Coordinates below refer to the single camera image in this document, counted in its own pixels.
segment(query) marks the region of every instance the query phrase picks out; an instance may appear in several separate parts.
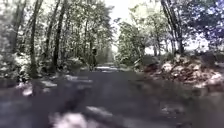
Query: paved road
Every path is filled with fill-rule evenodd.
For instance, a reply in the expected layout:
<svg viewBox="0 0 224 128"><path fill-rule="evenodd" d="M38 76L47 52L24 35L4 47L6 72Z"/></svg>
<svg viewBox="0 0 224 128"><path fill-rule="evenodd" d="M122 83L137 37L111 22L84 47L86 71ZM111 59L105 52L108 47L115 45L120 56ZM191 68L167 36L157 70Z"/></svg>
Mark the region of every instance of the paved road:
<svg viewBox="0 0 224 128"><path fill-rule="evenodd" d="M118 118L127 128L173 128L175 123L159 117L159 108L136 90L134 81L140 76L131 71L103 68L101 71L81 73L93 80L89 96L80 105L106 111Z"/></svg>
<svg viewBox="0 0 224 128"><path fill-rule="evenodd" d="M142 93L136 91L133 81L138 77L134 72L118 71L116 68L101 68L95 72L81 71L69 76L69 82L56 79L56 84L67 88L55 89L56 91L52 91L53 94L46 93L32 99L15 95L10 96L11 99L2 98L0 128L47 127L49 113L57 111L57 106L67 103L66 99L74 97L74 87L83 85L91 86L92 89L78 105L77 110L83 111L91 107L107 112L116 120L115 123L126 128L175 128L175 122L160 117L158 106L148 102Z"/></svg>

